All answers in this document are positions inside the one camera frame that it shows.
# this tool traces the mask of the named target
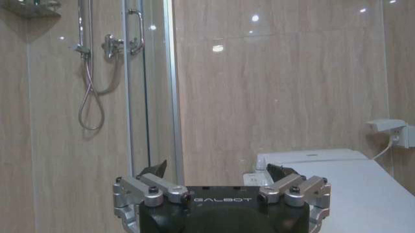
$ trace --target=shower door handle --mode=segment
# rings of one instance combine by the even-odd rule
[[[130,15],[137,15],[139,17],[139,31],[141,31],[141,42],[138,43],[138,38],[130,43],[130,53],[137,55],[145,48],[145,21],[143,13],[138,9],[129,9]]]

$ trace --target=wall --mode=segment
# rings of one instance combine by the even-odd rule
[[[0,233],[35,232],[26,26],[0,8]]]
[[[175,20],[186,184],[242,184],[261,152],[381,151],[379,0],[175,0]]]
[[[121,1],[94,1],[95,86],[115,84],[102,96],[106,123],[96,133],[78,122],[86,91],[80,55],[70,49],[79,37],[78,1],[63,1],[62,14],[28,24],[36,232],[123,232],[113,183],[129,174],[125,67],[123,57],[118,68],[104,60],[100,47],[107,33],[123,37]],[[87,123],[96,124],[95,101],[88,113]]]
[[[415,2],[385,0],[391,117],[415,125]],[[395,178],[415,193],[415,150],[394,149]]]

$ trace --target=toilet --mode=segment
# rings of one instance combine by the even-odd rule
[[[415,196],[374,160],[350,149],[258,155],[258,163],[291,167],[331,183],[330,217],[321,233],[414,233]],[[261,175],[257,182],[267,183]],[[254,185],[245,175],[246,185]]]

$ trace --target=glass shower door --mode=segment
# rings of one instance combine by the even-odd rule
[[[170,0],[126,0],[126,77],[129,79],[133,173],[167,160],[166,178],[183,182],[181,171],[181,126],[177,105],[174,43],[170,32]],[[143,15],[145,49],[133,54],[141,38],[138,9]]]

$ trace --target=shower valve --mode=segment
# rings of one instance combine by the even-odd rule
[[[111,60],[118,53],[123,52],[125,49],[125,40],[117,39],[113,34],[107,34],[104,37],[104,43],[102,47],[106,52],[106,58]]]

